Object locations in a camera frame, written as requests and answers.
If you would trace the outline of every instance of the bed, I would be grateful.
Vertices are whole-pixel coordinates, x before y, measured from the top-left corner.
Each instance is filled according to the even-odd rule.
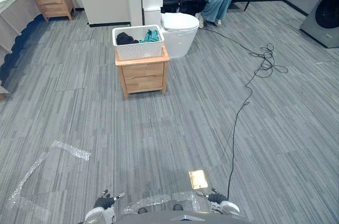
[[[34,0],[0,0],[0,67],[12,53],[15,38],[39,14]],[[0,81],[0,95],[5,93]]]

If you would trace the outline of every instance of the toilet seat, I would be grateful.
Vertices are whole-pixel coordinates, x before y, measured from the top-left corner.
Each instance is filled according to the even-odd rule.
[[[196,17],[183,13],[162,13],[161,22],[166,31],[191,30],[199,27],[199,20]]]

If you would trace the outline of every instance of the toilet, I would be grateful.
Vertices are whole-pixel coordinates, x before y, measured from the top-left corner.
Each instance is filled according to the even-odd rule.
[[[189,51],[199,28],[199,20],[183,13],[162,13],[161,31],[170,59],[183,57]]]

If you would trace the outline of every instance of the floor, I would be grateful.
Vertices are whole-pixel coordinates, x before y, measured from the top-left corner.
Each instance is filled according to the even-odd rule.
[[[284,2],[253,2],[206,26],[257,52],[272,43],[289,70],[255,77],[237,121],[229,200],[254,223],[339,221],[338,49],[301,32],[304,19]],[[190,195],[196,169],[205,192],[226,194],[236,113],[261,60],[199,30],[171,60],[166,94],[124,100],[112,26],[86,23],[84,12],[38,19],[17,48],[0,102],[0,223],[78,223],[104,189],[126,192],[121,215],[140,199]]]

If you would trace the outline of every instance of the plastic wrap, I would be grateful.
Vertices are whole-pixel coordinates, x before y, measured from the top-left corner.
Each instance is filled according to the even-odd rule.
[[[200,204],[198,202],[197,197],[195,196],[195,193],[193,191],[184,191],[184,192],[178,192],[172,194],[172,199],[180,202],[180,201],[191,201],[192,208],[194,212],[200,212]]]
[[[50,154],[50,151],[53,148],[61,148],[63,150],[68,151],[73,156],[81,158],[83,160],[89,160],[90,155],[91,155],[90,153],[88,153],[84,150],[78,149],[76,147],[70,146],[68,144],[65,144],[65,143],[62,143],[62,142],[59,142],[59,141],[54,141],[53,144],[51,145],[51,147],[49,148],[49,151],[47,153],[43,152],[40,155],[40,157],[34,162],[34,164],[30,167],[28,172],[25,174],[24,178],[18,184],[18,186],[14,190],[13,194],[11,195],[11,197],[8,200],[8,204],[6,205],[7,209],[11,210],[11,209],[13,209],[14,206],[17,206],[17,207],[19,207],[23,210],[32,212],[32,214],[35,217],[39,218],[42,221],[48,220],[50,212],[47,209],[40,207],[40,206],[34,204],[33,202],[21,197],[20,193],[21,193],[21,190],[22,190],[24,183],[33,174],[33,172],[41,165],[41,163],[47,159],[47,157]]]
[[[156,195],[156,196],[150,196],[148,198],[141,199],[139,201],[136,201],[134,203],[130,203],[128,206],[126,206],[123,210],[123,213],[134,213],[137,212],[142,207],[149,207],[152,205],[158,205],[158,204],[164,204],[169,202],[171,199],[170,195]]]
[[[190,201],[192,204],[193,211],[199,212],[201,211],[200,205],[198,203],[197,197],[193,191],[186,191],[186,192],[178,192],[172,194],[172,196],[161,194],[156,196],[150,196],[148,198],[141,199],[134,203],[129,204],[127,207],[124,208],[124,214],[127,213],[135,213],[142,207],[149,207],[155,206],[159,204],[164,204],[169,201],[176,201],[176,202],[183,202],[183,201]]]
[[[68,151],[70,154],[72,154],[75,157],[78,157],[80,159],[84,159],[84,160],[89,160],[90,159],[90,153],[81,150],[79,148],[76,148],[74,146],[70,146],[68,144],[59,142],[59,141],[54,141],[51,148],[61,148],[63,150]]]

